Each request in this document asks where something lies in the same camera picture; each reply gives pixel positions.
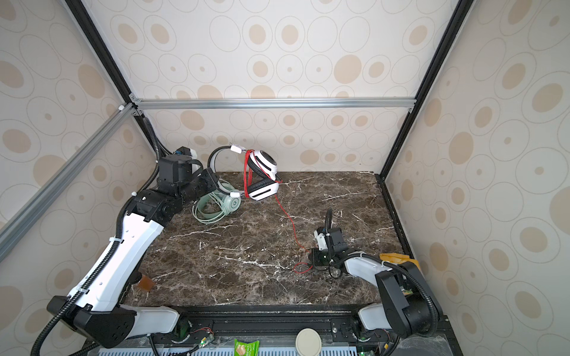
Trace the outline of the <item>mint green headphones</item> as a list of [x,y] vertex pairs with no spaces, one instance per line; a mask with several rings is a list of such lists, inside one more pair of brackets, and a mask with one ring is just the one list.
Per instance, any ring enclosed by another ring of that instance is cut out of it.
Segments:
[[[238,191],[231,191],[229,195],[222,192],[215,191],[201,197],[192,206],[191,212],[194,218],[205,225],[210,225],[219,222],[228,215],[236,212],[241,205],[241,197]],[[217,206],[216,212],[207,212],[209,206]]]

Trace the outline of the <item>white black red-cable headphones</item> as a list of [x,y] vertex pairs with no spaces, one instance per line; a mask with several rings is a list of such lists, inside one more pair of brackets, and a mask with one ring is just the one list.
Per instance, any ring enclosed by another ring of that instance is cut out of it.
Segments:
[[218,192],[229,196],[231,199],[245,197],[246,199],[260,201],[268,197],[274,197],[279,208],[291,222],[296,244],[301,250],[309,253],[310,249],[303,246],[298,239],[292,216],[284,209],[278,198],[278,190],[283,181],[278,175],[278,164],[275,159],[263,150],[246,149],[239,145],[223,145],[215,148],[209,155],[207,166],[212,173],[216,174],[216,159],[225,150],[244,156],[242,170],[243,188],[241,190],[226,188],[222,183],[222,179],[219,179]]

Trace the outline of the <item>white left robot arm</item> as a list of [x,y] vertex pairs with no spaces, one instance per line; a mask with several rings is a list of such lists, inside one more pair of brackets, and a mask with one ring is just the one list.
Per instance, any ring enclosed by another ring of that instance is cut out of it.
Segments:
[[38,335],[31,354],[40,354],[59,322],[107,349],[129,338],[173,332],[180,319],[177,310],[123,306],[120,296],[147,249],[173,216],[215,191],[218,181],[211,169],[205,169],[185,179],[172,174],[157,188],[132,194],[118,214],[116,233],[104,254],[68,296],[56,296],[48,304],[53,318]]

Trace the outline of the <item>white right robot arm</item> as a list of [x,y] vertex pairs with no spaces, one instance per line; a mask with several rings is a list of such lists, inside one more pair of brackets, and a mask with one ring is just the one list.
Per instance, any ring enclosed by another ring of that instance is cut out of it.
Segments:
[[311,264],[327,268],[331,277],[350,275],[378,289],[380,302],[358,311],[360,336],[380,329],[401,338],[436,332],[442,307],[416,264],[392,263],[351,248],[340,228],[319,227],[314,238],[318,246],[311,249]]

